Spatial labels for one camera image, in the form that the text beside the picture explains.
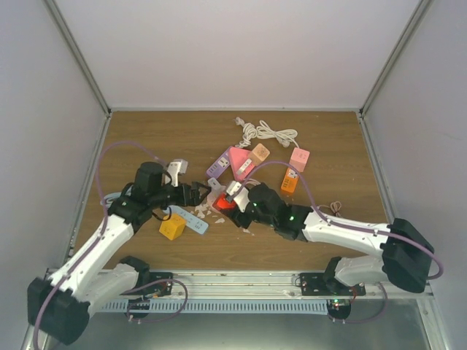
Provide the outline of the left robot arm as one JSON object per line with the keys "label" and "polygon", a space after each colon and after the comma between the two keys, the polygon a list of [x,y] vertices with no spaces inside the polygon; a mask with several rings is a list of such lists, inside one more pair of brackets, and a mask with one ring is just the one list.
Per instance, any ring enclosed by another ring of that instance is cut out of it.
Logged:
{"label": "left robot arm", "polygon": [[185,160],[174,160],[166,166],[141,164],[134,181],[104,208],[101,224],[86,243],[57,271],[29,284],[28,323],[34,328],[35,347],[39,345],[39,332],[65,345],[75,342],[106,303],[124,293],[140,295],[150,288],[150,276],[140,260],[129,257],[108,273],[101,269],[156,209],[197,206],[204,201],[210,187],[178,180],[187,167]]}

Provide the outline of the red cube socket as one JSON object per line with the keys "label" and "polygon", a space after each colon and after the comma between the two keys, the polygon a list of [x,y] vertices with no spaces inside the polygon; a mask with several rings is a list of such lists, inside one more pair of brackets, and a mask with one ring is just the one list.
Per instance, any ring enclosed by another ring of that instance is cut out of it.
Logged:
{"label": "red cube socket", "polygon": [[213,202],[212,207],[219,212],[236,208],[234,201],[227,200],[227,194],[221,193]]}

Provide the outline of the yellow cube socket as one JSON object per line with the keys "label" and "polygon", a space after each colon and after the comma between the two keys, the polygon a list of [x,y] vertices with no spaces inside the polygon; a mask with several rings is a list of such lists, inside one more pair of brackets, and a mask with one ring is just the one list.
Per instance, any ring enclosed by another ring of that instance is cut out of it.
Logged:
{"label": "yellow cube socket", "polygon": [[186,224],[186,219],[178,214],[166,215],[159,227],[159,233],[170,241],[173,241],[182,235]]}

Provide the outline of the beige cube socket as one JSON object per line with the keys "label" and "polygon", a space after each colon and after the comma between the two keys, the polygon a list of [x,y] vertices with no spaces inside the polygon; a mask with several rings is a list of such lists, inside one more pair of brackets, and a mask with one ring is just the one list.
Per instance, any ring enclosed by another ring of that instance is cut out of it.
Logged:
{"label": "beige cube socket", "polygon": [[250,151],[248,158],[254,166],[259,166],[269,155],[269,149],[259,143]]}

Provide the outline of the orange power strip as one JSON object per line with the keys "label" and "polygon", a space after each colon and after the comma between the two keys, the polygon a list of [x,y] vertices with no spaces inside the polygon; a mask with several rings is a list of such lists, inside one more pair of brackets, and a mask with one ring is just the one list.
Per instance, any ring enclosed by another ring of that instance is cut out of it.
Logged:
{"label": "orange power strip", "polygon": [[295,172],[293,169],[288,168],[285,172],[284,179],[281,183],[281,192],[286,195],[292,195],[296,191],[298,181],[298,173]]}

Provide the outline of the grey white charger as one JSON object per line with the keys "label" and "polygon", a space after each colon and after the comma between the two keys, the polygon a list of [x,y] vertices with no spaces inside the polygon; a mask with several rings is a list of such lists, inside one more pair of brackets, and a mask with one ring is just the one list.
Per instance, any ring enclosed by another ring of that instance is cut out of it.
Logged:
{"label": "grey white charger", "polygon": [[207,180],[208,185],[211,187],[213,193],[221,193],[224,191],[225,187],[218,182],[214,177],[211,177]]}

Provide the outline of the white square plug adapter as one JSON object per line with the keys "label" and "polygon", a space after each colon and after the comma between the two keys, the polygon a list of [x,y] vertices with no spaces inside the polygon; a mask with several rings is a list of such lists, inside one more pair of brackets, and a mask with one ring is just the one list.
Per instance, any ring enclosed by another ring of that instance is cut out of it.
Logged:
{"label": "white square plug adapter", "polygon": [[250,166],[251,163],[252,163],[252,160],[249,159],[249,158],[247,158],[247,159],[242,163],[242,165],[237,169],[236,174],[237,174],[237,175],[242,174],[242,173]]}

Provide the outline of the pink cube socket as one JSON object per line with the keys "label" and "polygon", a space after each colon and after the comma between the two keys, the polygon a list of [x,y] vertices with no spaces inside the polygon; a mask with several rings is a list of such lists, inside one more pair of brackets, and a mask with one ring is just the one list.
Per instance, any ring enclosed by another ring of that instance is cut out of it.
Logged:
{"label": "pink cube socket", "polygon": [[299,148],[299,147],[295,147],[290,156],[289,164],[292,167],[294,167],[298,172],[303,173],[306,168],[309,155],[310,155],[309,151]]}

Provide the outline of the purple power strip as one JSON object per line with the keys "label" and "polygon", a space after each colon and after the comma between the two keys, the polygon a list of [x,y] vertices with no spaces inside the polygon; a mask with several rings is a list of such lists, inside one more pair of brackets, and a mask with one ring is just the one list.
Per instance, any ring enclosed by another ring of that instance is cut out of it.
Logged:
{"label": "purple power strip", "polygon": [[218,179],[231,165],[229,159],[230,149],[231,147],[228,147],[227,150],[206,170],[206,175],[209,179]]}

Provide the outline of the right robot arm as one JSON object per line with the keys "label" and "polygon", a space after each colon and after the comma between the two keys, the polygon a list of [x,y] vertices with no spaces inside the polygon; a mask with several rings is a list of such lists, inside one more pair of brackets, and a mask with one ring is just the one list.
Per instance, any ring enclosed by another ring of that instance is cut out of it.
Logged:
{"label": "right robot arm", "polygon": [[377,282],[390,282],[411,293],[425,290],[434,249],[405,219],[374,224],[333,217],[311,206],[286,203],[264,183],[247,188],[232,182],[226,199],[236,205],[226,216],[241,228],[256,222],[290,241],[332,244],[360,252],[360,257],[330,260],[323,286],[331,295]]}

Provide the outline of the pink triangular power strip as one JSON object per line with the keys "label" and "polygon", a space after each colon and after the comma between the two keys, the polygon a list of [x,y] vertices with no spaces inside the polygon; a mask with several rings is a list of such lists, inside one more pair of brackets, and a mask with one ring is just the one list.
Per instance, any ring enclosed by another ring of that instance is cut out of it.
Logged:
{"label": "pink triangular power strip", "polygon": [[250,166],[240,175],[236,174],[237,169],[242,163],[248,158],[250,151],[248,149],[242,149],[238,147],[232,147],[229,151],[229,159],[231,162],[231,169],[233,171],[233,177],[236,181],[242,182],[254,169],[254,165],[251,163]]}

